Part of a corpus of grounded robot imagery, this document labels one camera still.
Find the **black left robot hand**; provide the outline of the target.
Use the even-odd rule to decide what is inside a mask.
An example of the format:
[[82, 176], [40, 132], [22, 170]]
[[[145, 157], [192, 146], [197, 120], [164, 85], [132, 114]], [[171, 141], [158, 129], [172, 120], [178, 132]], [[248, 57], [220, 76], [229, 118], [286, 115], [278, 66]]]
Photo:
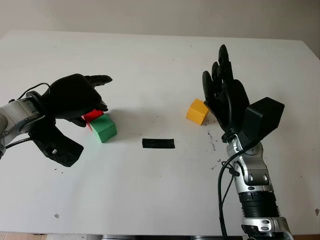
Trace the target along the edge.
[[72, 74], [52, 83], [50, 89], [42, 95], [42, 99], [54, 118], [64, 119], [84, 128], [86, 121], [82, 116], [93, 110], [108, 110], [95, 87], [103, 86], [112, 80], [108, 75]]

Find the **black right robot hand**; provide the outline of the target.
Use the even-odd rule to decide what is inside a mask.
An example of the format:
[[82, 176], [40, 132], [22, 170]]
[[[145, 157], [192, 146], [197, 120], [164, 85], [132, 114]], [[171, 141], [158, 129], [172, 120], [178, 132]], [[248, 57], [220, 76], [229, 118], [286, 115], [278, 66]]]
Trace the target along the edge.
[[218, 51], [218, 61], [211, 72], [202, 73], [205, 106], [216, 117], [226, 134], [240, 132], [249, 99], [243, 84], [234, 78], [227, 47], [223, 44]]

